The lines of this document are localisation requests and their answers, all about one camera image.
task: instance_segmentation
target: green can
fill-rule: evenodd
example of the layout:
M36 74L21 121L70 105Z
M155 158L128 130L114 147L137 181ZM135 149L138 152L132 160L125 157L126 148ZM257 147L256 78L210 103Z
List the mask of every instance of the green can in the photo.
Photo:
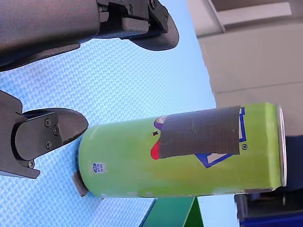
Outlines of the green can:
M238 154L212 151L161 158L166 116L91 127L79 147L83 182L98 197L203 196L285 186L281 107L264 103L238 111Z

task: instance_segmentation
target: green box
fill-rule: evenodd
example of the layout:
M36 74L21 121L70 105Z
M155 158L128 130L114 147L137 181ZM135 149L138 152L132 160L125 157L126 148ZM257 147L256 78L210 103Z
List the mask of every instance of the green box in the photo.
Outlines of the green box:
M203 227L197 197L158 198L140 227Z

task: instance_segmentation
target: red tongue graphic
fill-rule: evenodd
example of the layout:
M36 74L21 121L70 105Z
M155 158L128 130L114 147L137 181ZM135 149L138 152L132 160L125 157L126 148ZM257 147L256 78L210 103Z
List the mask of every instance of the red tongue graphic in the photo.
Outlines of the red tongue graphic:
M159 140L151 149L151 157L155 160L159 159Z

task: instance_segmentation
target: small white label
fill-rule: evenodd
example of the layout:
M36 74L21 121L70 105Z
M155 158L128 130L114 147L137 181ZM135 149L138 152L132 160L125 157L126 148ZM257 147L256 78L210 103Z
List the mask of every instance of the small white label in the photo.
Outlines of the small white label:
M102 174L105 172L105 164L100 162L95 162L92 165L92 169L96 174Z

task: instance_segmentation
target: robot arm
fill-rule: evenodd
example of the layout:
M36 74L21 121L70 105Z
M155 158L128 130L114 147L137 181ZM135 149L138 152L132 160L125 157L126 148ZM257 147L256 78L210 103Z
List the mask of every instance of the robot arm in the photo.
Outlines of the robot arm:
M19 99L0 91L0 175L35 179L35 158L68 144L88 127L85 117L69 109L22 113Z
M158 0L3 0L0 71L76 50L90 39L129 39L152 50L177 46L179 34Z

